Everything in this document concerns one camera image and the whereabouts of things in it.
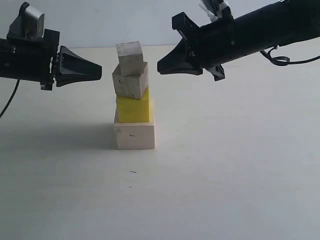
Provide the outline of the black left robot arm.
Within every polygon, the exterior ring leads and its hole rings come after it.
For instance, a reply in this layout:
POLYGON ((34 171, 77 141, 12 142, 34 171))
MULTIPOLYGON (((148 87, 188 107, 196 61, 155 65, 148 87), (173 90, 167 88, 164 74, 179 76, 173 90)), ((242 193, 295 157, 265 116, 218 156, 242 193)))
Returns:
POLYGON ((51 91, 78 82, 98 81, 102 66, 86 60, 65 46, 59 46, 60 32, 44 30, 37 40, 8 34, 0 40, 0 76, 40 83, 51 91))

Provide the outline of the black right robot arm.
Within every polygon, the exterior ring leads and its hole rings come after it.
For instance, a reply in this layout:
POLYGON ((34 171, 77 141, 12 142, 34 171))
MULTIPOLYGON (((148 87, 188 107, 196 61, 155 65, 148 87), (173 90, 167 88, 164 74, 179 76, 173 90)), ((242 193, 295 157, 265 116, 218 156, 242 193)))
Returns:
POLYGON ((158 61, 160 74, 199 76, 208 71, 220 81, 225 78, 223 64, 254 53, 276 66, 288 66, 288 57, 272 57, 271 51, 320 35, 317 0, 280 0, 237 18, 225 0, 204 0, 201 7, 209 24, 198 26, 184 12, 172 18, 181 41, 158 61))

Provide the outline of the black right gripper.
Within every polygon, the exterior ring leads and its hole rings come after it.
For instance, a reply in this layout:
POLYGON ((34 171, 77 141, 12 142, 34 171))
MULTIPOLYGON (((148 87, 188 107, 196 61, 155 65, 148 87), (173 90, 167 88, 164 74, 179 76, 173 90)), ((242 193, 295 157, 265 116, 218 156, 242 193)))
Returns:
POLYGON ((161 75, 188 74, 199 76, 206 70, 214 81, 225 79, 223 60, 230 59, 229 51, 236 43, 238 18, 220 19, 198 26, 185 12, 172 17, 172 29, 181 35, 181 41, 157 62, 161 75))

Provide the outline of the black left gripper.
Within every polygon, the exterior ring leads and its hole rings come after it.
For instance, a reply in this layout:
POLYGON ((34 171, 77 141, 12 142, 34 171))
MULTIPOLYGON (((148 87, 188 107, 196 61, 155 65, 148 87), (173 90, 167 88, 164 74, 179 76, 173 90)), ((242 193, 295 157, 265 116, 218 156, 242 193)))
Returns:
MULTIPOLYGON (((45 29, 42 37, 30 42, 27 49, 28 80, 38 82, 40 89, 51 91, 54 72, 51 64, 57 58, 60 32, 45 29)), ((102 66, 88 61, 65 46, 60 47, 56 67, 56 86, 98 81, 102 77, 102 66)))

